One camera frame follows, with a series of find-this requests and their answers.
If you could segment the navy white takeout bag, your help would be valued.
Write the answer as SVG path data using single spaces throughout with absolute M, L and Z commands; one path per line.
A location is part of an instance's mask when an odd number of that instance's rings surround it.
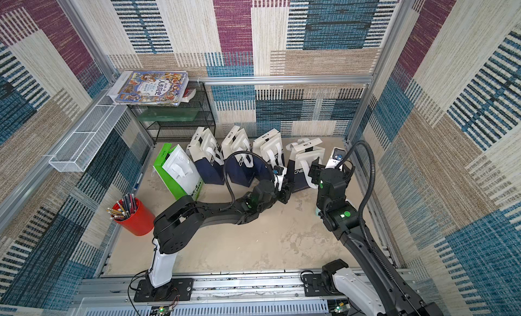
M 233 126 L 222 141 L 221 148 L 229 180 L 234 184 L 249 187 L 255 177 L 252 156 L 249 154 L 237 154 L 230 158 L 233 153 L 238 151 L 251 151 L 250 141 L 245 129 L 238 125 Z
M 272 167 L 285 166 L 282 137 L 277 129 L 272 129 L 255 139 L 252 144 L 252 151 L 259 156 L 259 158 L 253 157 L 255 178 L 257 180 L 270 179 L 270 173 L 265 162 Z
M 301 138 L 286 146 L 290 153 L 287 164 L 288 181 L 294 184 L 293 192 L 303 191 L 308 188 L 317 189 L 318 185 L 312 182 L 309 176 L 313 161 L 319 159 L 322 163 L 325 148 L 321 147 L 320 138 Z
M 198 127 L 187 150 L 205 184 L 224 184 L 224 158 L 210 128 Z

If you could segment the green white takeout bag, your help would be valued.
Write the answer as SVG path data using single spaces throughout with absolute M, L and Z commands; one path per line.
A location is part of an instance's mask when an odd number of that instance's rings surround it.
M 175 199 L 185 195 L 194 201 L 198 199 L 204 182 L 195 164 L 179 144 L 165 143 L 153 166 Z

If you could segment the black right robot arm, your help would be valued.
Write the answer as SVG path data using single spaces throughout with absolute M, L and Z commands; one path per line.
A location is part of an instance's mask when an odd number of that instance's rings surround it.
M 333 168 L 313 161 L 308 175 L 317 185 L 316 205 L 324 226 L 350 251 L 369 282 L 360 280 L 342 260 L 335 260 L 323 267 L 324 284 L 346 296 L 365 315 L 441 315 L 435 302 L 424 301 L 393 268 L 366 226 L 363 213 L 374 189 L 375 159 L 367 142 L 357 144 L 366 149 L 370 163 L 368 188 L 359 208 L 345 195 L 351 173 L 344 163 L 354 149 Z

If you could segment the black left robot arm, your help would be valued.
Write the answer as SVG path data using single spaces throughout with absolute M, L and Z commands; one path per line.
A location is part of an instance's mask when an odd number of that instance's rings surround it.
M 230 203 L 204 203 L 185 195 L 154 220 L 154 257 L 146 276 L 152 289 L 170 283 L 176 256 L 202 227 L 231 224 L 245 225 L 256 220 L 275 203 L 288 203 L 294 182 L 286 168 L 277 167 L 273 177 L 261 180 L 252 191 Z

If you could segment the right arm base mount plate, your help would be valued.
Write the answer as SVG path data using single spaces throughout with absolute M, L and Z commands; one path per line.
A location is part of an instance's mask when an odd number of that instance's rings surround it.
M 301 271 L 300 280 L 304 285 L 306 297 L 342 295 L 335 287 L 333 275 L 338 270 L 348 267 L 345 261 L 337 259 L 325 264 L 320 274 L 315 274 L 311 270 Z

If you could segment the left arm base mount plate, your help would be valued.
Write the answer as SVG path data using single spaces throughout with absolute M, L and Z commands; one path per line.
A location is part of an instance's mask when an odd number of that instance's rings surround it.
M 192 295 L 194 278 L 172 278 L 160 287 L 153 287 L 146 278 L 140 280 L 134 295 L 134 302 L 173 302 L 189 301 Z

